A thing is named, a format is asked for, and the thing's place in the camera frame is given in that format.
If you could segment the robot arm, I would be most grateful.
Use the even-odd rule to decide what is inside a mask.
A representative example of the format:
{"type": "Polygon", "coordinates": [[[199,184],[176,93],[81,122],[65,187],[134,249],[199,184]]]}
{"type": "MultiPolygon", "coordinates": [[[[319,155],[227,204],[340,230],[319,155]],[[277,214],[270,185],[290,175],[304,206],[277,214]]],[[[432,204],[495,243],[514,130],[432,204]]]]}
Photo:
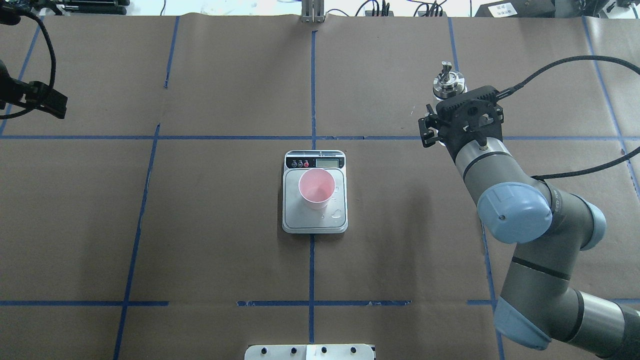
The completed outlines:
{"type": "Polygon", "coordinates": [[[423,146],[446,147],[485,228],[515,245],[494,327],[538,351],[557,340],[603,360],[637,360],[638,310],[570,287],[578,254],[605,235],[603,212],[523,171],[503,143],[498,94],[446,85],[418,121],[423,146]]]}

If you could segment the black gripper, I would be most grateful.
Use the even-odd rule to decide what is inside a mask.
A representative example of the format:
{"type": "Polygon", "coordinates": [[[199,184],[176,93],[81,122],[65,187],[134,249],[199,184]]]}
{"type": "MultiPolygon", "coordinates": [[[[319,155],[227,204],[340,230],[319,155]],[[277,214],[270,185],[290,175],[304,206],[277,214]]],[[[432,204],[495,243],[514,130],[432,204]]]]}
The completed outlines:
{"type": "Polygon", "coordinates": [[[418,119],[423,148],[442,142],[448,151],[462,150],[469,142],[486,146],[489,138],[503,140],[503,108],[499,91],[482,86],[440,101],[435,110],[426,104],[425,116],[418,119]]]}

